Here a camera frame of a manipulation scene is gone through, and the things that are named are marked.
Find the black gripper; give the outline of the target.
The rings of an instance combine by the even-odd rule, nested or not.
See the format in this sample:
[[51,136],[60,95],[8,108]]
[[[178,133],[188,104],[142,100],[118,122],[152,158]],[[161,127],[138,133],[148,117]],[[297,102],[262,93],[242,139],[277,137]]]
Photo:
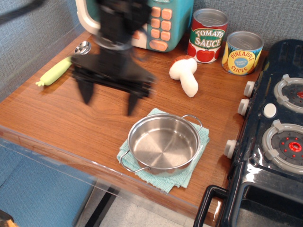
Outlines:
[[132,48],[113,50],[99,48],[98,54],[75,55],[73,77],[85,104],[89,104],[94,85],[100,84],[130,93],[127,115],[130,116],[141,97],[148,97],[155,76],[135,63]]

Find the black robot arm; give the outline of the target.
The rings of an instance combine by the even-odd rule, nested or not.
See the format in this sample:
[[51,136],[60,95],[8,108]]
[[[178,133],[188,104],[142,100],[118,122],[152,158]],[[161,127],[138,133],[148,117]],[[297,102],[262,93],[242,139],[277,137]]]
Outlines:
[[96,35],[98,54],[75,55],[73,77],[84,103],[88,104],[94,85],[129,93],[127,115],[138,99],[148,97],[155,80],[152,73],[134,62],[132,36],[149,18],[151,7],[145,0],[98,0],[100,29]]

